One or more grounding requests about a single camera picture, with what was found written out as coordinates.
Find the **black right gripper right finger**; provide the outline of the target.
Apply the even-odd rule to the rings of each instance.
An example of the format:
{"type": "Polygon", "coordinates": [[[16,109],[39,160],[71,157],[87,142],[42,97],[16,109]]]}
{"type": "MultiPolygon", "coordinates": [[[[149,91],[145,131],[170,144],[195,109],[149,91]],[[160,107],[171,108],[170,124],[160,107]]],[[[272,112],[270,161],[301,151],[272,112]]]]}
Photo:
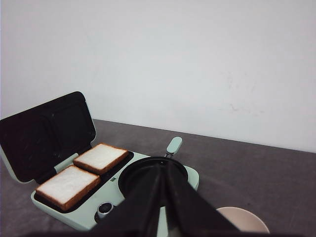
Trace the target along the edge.
{"type": "Polygon", "coordinates": [[[166,167],[165,187],[170,237],[241,236],[241,231],[206,202],[173,164],[166,167]]]}

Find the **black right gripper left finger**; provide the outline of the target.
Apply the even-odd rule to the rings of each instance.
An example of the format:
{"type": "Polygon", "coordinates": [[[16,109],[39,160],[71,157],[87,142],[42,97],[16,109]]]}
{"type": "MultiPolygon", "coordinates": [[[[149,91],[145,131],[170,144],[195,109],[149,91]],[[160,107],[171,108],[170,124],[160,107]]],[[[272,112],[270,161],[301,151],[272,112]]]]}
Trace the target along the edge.
{"type": "Polygon", "coordinates": [[[155,237],[160,213],[162,170],[148,171],[132,192],[95,228],[93,237],[155,237]]]}

